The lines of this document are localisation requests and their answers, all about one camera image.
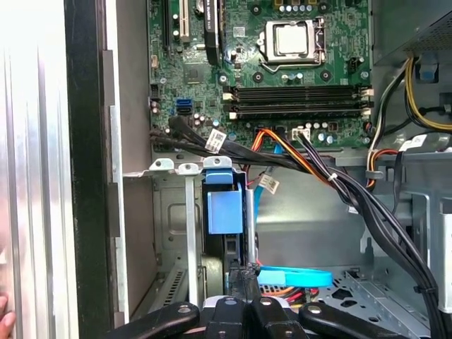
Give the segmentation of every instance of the green circuit board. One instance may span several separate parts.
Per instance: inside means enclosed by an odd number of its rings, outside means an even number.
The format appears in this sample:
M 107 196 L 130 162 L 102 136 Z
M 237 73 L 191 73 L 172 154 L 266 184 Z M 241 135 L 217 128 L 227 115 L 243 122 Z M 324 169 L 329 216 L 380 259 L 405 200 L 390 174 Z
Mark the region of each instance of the green circuit board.
M 264 119 L 252 121 L 230 120 L 222 108 L 222 88 L 224 85 L 245 88 L 285 87 L 292 85 L 370 85 L 371 60 L 369 47 L 369 7 L 367 0 L 355 0 L 347 6 L 347 0 L 301 0 L 304 4 L 298 11 L 280 11 L 275 0 L 224 0 L 225 1 L 225 57 L 221 66 L 209 65 L 206 51 L 200 49 L 204 43 L 204 18 L 197 13 L 196 2 L 189 2 L 190 41 L 182 42 L 171 36 L 170 52 L 162 46 L 162 11 L 164 0 L 152 0 L 149 8 L 149 55 L 150 82 L 159 87 L 161 100 L 158 112 L 152 113 L 153 128 L 166 129 L 168 119 L 175 113 L 177 98 L 190 98 L 194 101 L 191 125 L 198 133 L 209 136 L 213 126 L 224 131 L 230 140 L 250 146 L 256 129 L 261 127 L 282 127 L 287 133 L 298 126 L 320 126 L 311 128 L 311 141 L 317 148 L 363 147 L 369 139 L 363 131 L 364 120 L 353 118 L 326 119 Z M 170 1 L 171 15 L 179 15 L 179 0 Z M 319 4 L 328 3 L 327 13 L 320 13 Z M 322 17 L 325 25 L 325 63 L 317 67 L 299 66 L 293 69 L 280 69 L 272 74 L 260 65 L 262 55 L 258 50 L 259 34 L 266 22 L 272 20 L 309 20 Z M 178 30 L 177 23 L 172 24 Z M 230 52 L 237 50 L 237 58 L 232 62 Z M 350 74 L 347 63 L 351 58 L 360 58 L 356 72 Z M 328 72 L 326 81 L 323 74 Z M 263 78 L 255 81 L 259 72 Z M 287 81 L 295 74 L 301 79 Z M 203 117 L 199 123 L 195 117 Z M 266 141 L 264 148 L 271 149 L 273 143 Z

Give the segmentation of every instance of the cpu socket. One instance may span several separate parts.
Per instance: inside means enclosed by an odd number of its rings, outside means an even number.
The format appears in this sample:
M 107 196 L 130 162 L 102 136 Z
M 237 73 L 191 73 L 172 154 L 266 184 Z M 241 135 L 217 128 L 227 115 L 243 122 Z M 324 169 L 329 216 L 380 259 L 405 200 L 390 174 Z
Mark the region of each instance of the cpu socket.
M 257 45 L 266 64 L 318 66 L 325 62 L 324 20 L 268 21 Z

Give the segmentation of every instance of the blue sata port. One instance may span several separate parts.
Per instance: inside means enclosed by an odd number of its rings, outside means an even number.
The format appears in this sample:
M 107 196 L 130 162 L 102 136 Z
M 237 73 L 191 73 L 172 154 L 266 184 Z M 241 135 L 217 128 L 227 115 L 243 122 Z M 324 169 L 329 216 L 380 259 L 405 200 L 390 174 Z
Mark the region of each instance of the blue sata port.
M 176 99 L 176 108 L 193 107 L 193 99 Z
M 193 99 L 176 99 L 177 114 L 191 114 L 193 111 Z

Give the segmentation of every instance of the finger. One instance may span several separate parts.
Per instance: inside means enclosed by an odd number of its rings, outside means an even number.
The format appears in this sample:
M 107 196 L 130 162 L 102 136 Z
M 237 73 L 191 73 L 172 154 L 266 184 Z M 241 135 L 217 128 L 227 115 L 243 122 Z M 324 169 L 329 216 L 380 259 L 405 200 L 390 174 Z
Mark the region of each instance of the finger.
M 8 304 L 8 298 L 0 297 L 0 314 L 5 312 L 6 304 Z
M 14 312 L 5 314 L 3 319 L 0 321 L 0 339 L 6 339 L 10 336 L 15 322 L 16 314 L 14 314 Z

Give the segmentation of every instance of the blue tab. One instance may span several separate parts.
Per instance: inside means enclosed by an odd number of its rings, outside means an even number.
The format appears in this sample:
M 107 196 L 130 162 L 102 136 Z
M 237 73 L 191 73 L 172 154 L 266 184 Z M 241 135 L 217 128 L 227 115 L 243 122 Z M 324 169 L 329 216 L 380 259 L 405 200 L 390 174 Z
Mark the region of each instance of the blue tab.
M 333 284 L 333 274 L 309 268 L 261 266 L 258 281 L 260 285 L 328 287 Z
M 218 185 L 218 184 L 233 184 L 232 168 L 225 169 L 208 169 L 206 171 L 206 184 Z
M 207 193 L 209 234 L 243 233 L 242 187 L 238 191 Z

